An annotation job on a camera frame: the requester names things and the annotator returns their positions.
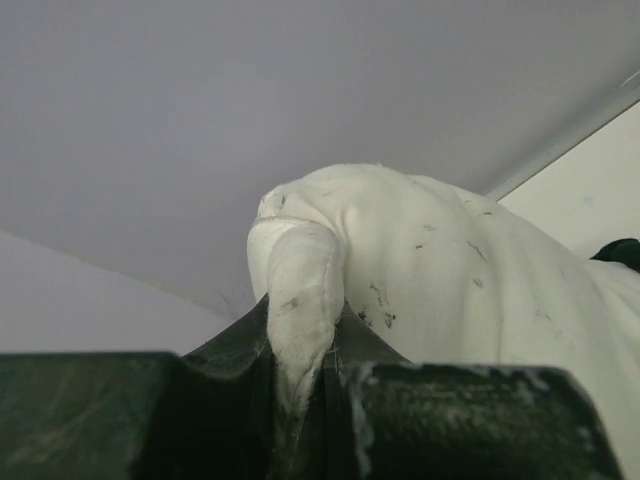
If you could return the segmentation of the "white pillow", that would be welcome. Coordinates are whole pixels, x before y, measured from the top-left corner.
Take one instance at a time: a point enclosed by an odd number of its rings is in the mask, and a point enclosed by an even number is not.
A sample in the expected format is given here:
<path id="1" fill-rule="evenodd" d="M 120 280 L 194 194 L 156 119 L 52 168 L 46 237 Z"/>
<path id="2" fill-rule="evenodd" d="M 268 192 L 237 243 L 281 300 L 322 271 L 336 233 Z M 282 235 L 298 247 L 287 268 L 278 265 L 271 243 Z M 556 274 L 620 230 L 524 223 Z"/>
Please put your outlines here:
<path id="1" fill-rule="evenodd" d="M 261 200 L 247 239 L 267 298 L 276 398 L 302 417 L 344 307 L 414 362 L 555 366 L 639 475 L 639 273 L 576 256 L 484 197 L 380 165 L 340 164 Z"/>

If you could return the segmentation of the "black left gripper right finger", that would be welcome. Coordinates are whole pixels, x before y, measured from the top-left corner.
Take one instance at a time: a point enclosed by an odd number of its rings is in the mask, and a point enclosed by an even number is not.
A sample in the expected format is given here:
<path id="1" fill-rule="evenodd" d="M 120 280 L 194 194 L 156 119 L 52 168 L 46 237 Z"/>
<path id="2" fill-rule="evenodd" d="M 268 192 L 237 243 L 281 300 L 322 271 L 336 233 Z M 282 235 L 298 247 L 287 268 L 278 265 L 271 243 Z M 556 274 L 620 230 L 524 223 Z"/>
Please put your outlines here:
<path id="1" fill-rule="evenodd" d="M 414 364 L 350 309 L 299 451 L 303 479 L 619 479 L 600 418 L 555 368 Z"/>

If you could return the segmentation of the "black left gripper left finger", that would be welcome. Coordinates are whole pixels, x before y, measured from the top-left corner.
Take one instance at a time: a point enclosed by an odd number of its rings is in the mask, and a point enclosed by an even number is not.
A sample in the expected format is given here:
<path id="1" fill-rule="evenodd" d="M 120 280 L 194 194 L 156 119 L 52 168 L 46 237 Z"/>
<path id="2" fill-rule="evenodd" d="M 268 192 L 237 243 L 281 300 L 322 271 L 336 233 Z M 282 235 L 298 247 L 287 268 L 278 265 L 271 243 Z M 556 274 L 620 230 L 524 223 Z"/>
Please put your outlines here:
<path id="1" fill-rule="evenodd" d="M 261 300 L 196 350 L 1 358 L 5 479 L 292 479 Z"/>

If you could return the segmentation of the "black white checkered pillowcase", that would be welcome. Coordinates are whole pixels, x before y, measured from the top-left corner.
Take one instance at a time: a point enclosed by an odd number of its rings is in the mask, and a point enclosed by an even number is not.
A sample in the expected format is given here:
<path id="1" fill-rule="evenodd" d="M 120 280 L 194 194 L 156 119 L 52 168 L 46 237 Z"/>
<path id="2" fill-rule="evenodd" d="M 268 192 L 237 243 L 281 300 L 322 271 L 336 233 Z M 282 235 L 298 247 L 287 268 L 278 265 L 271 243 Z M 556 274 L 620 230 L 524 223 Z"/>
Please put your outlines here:
<path id="1" fill-rule="evenodd" d="M 623 238 L 603 246 L 591 260 L 620 263 L 627 268 L 640 272 L 640 242 L 635 238 Z"/>

